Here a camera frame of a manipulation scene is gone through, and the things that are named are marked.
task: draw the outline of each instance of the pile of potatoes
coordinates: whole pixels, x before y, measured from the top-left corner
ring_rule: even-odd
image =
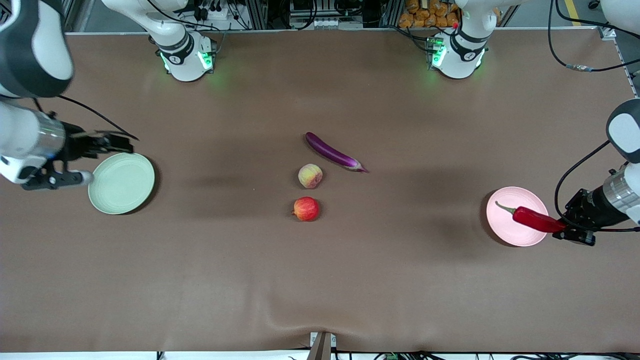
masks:
[[[447,28],[458,22],[459,8],[456,4],[443,3],[440,0],[429,0],[429,8],[420,7],[419,0],[406,0],[406,13],[400,16],[400,28],[428,28],[438,26]]]

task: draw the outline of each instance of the red fruit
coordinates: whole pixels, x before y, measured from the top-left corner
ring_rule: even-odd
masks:
[[[318,205],[318,201],[312,197],[301,197],[293,204],[293,211],[291,213],[302,221],[313,221],[320,213],[320,205]]]

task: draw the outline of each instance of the red chili pepper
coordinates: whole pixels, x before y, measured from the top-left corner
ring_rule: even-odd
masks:
[[[497,201],[496,205],[513,214],[513,220],[522,225],[526,225],[531,229],[542,231],[543,233],[557,233],[565,229],[566,224],[560,220],[548,217],[541,213],[537,213],[529,208],[520,206],[517,209],[507,208],[500,205]]]

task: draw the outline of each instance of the yellow tape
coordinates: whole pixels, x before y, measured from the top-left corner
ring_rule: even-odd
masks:
[[[564,0],[564,3],[566,4],[566,9],[569,10],[569,17],[573,19],[579,19],[578,11],[576,11],[575,9],[573,0]],[[571,21],[571,23],[573,24],[573,26],[582,26],[582,24],[577,21]]]

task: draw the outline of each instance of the purple eggplant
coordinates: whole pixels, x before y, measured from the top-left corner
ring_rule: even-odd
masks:
[[[307,139],[309,146],[311,146],[313,150],[315,150],[318,154],[324,156],[325,158],[333,161],[334,163],[342,165],[343,167],[346,167],[347,169],[352,171],[369,172],[362,166],[362,164],[358,160],[350,156],[346,156],[333,147],[330,147],[319,137],[317,137],[316,134],[307,133],[305,135],[305,138]]]

